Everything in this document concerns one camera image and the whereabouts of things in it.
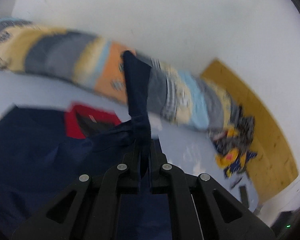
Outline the navy blue jacket red collar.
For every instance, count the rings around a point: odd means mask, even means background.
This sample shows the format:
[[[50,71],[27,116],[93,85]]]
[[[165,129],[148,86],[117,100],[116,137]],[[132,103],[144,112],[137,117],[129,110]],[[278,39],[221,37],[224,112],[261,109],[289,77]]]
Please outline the navy blue jacket red collar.
[[[82,105],[65,112],[13,107],[0,120],[0,239],[79,176],[101,176],[131,152],[140,156],[140,192],[122,197],[119,239],[171,239],[167,197],[151,194],[146,178],[152,68],[130,51],[122,61],[127,122]]]

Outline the small dark object on bed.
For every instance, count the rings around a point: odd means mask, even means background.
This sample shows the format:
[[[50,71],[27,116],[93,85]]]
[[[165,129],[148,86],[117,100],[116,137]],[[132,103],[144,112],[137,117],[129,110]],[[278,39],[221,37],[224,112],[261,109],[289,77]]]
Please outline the small dark object on bed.
[[[246,208],[248,208],[249,207],[249,199],[248,199],[248,193],[247,193],[246,186],[239,187],[239,194],[240,194],[242,205],[245,206]]]

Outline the light blue bed sheet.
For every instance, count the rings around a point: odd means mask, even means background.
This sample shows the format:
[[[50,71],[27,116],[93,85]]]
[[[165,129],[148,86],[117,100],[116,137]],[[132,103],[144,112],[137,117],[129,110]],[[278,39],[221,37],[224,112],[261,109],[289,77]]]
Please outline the light blue bed sheet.
[[[0,72],[0,117],[13,105],[64,111],[74,102],[114,112],[121,121],[129,120],[127,106],[67,82]],[[245,186],[249,210],[255,211],[258,194],[252,181],[245,173],[224,178],[223,170],[215,162],[215,148],[205,133],[170,124],[153,113],[149,114],[149,120],[152,136],[160,139],[169,163],[195,176],[209,174],[238,200],[241,199],[239,188]]]

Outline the colourful star pattern cloth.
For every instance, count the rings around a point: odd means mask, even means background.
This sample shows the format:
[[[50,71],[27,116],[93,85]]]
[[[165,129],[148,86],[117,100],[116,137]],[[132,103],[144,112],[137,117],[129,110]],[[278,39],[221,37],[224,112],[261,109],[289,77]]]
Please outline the colourful star pattern cloth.
[[[216,149],[215,161],[223,170],[224,177],[244,173],[247,163],[257,157],[257,152],[250,149],[254,139],[255,118],[243,116],[235,126],[215,136],[212,143]]]

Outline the yellow wooden headboard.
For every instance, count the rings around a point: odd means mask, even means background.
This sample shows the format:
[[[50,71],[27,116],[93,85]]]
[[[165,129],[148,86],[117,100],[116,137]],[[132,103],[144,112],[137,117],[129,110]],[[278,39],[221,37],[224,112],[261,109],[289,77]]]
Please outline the yellow wooden headboard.
[[[247,172],[259,202],[265,203],[299,175],[293,152],[281,127],[254,91],[218,59],[213,60],[200,77],[223,87],[243,106],[244,114],[255,118],[251,148],[257,152],[257,157],[249,161]]]

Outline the patchwork quilt roll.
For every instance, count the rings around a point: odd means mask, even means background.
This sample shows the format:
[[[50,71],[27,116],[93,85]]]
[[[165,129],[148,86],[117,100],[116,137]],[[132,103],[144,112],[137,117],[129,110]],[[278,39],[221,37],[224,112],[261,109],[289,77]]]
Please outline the patchwork quilt roll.
[[[59,78],[126,103],[122,54],[127,47],[104,37],[29,21],[0,20],[0,70]],[[236,126],[242,109],[208,79],[170,64],[135,56],[151,67],[148,110],[198,130]]]

